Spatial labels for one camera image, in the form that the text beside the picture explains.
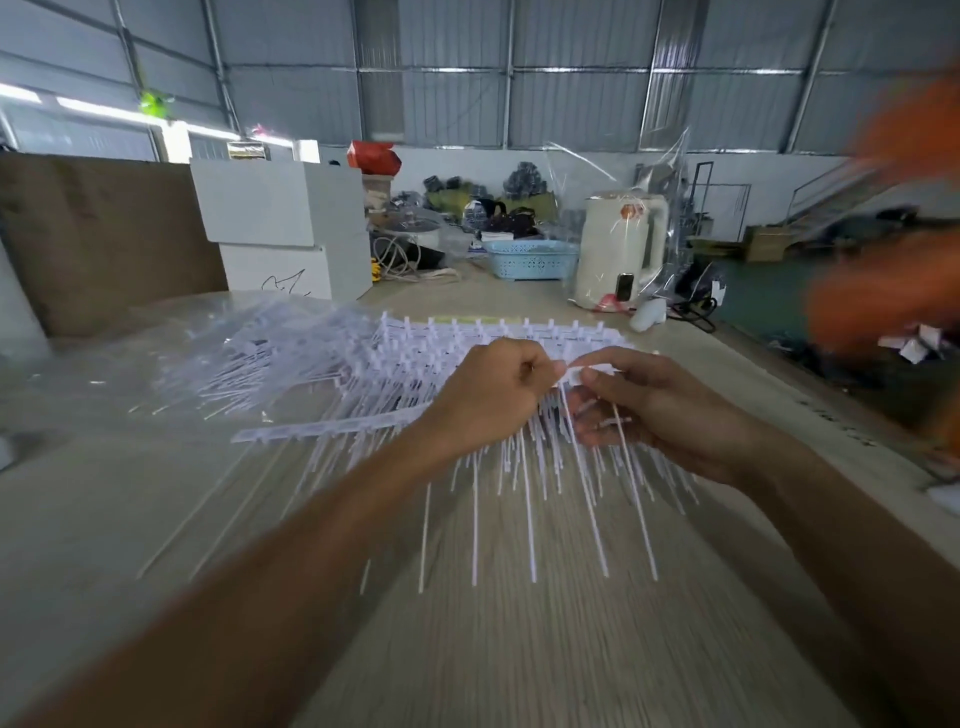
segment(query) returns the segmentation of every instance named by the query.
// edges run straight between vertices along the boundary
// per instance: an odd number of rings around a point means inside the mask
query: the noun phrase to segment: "right hand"
[[[730,404],[673,359],[607,347],[581,356],[570,366],[612,364],[609,375],[584,369],[583,384],[569,394],[575,429],[586,446],[618,445],[613,405],[629,441],[659,449],[692,473],[739,486],[750,476],[761,442],[773,428]]]

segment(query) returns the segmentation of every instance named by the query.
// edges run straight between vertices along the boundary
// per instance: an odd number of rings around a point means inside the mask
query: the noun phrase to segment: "red bag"
[[[392,142],[354,140],[347,149],[347,164],[365,175],[395,177],[402,162],[393,149]]]

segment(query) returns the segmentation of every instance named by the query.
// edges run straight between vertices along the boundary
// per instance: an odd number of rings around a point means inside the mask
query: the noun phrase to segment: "small white object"
[[[664,321],[666,321],[666,299],[649,299],[636,307],[636,313],[630,320],[630,328],[637,333],[642,333]]]
[[[297,139],[294,142],[294,159],[320,164],[320,145],[316,139]]]
[[[954,516],[960,516],[960,484],[938,485],[928,488],[926,494],[937,505],[946,508]]]
[[[930,327],[927,324],[920,324],[918,335],[920,336],[920,340],[935,352],[940,350],[941,331],[938,328]]]
[[[902,349],[909,340],[908,336],[881,336],[876,340],[876,345],[884,349]]]
[[[171,164],[189,164],[193,157],[190,146],[190,128],[185,121],[172,121],[160,129],[167,161]]]
[[[710,282],[710,297],[717,302],[717,307],[723,305],[723,300],[727,296],[727,286],[720,285],[719,280],[712,280]]]
[[[900,356],[911,364],[920,364],[920,362],[926,359],[926,355],[929,353],[930,350],[925,347],[919,339],[910,339],[903,345],[903,348],[900,349]]]

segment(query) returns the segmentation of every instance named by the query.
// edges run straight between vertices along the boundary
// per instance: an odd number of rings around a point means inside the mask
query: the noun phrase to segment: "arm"
[[[378,534],[433,475],[520,429],[562,373],[532,342],[474,347],[419,420],[20,724],[285,725]]]
[[[811,449],[670,359],[609,349],[573,362],[599,363],[622,376],[584,370],[585,386],[571,393],[586,445],[619,442],[615,426],[603,425],[615,402],[631,419],[630,437],[741,490],[858,635],[906,713],[923,725],[960,721],[956,569]]]

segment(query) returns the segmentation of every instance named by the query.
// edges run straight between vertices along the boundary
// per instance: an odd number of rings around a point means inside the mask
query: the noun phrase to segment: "finger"
[[[566,364],[562,361],[552,361],[546,357],[546,362],[534,365],[524,384],[533,390],[537,399],[546,395],[566,372]]]
[[[596,399],[597,396],[593,394],[593,391],[583,384],[578,384],[566,391],[566,406],[570,408],[570,414],[574,417],[576,417],[584,407]]]
[[[550,364],[551,359],[546,350],[536,341],[529,339],[498,339],[498,341],[509,341],[520,354],[520,363],[529,364],[536,369],[538,366]]]
[[[633,384],[620,375],[609,375],[595,369],[584,369],[580,380],[602,400],[620,404],[634,412],[642,412],[649,389]]]
[[[609,402],[597,400],[592,406],[577,415],[574,427],[577,432],[597,429],[613,417],[613,407]]]
[[[611,364],[615,369],[626,372],[631,379],[646,382],[663,382],[672,377],[673,359],[659,354],[638,352],[623,347],[606,347],[596,352],[585,353],[570,362],[571,367]]]
[[[596,448],[605,445],[622,445],[627,443],[643,443],[649,445],[653,439],[649,430],[643,425],[635,423],[623,424],[623,437],[620,437],[620,430],[616,425],[604,425],[597,429],[587,432],[577,432],[577,439],[589,448]]]

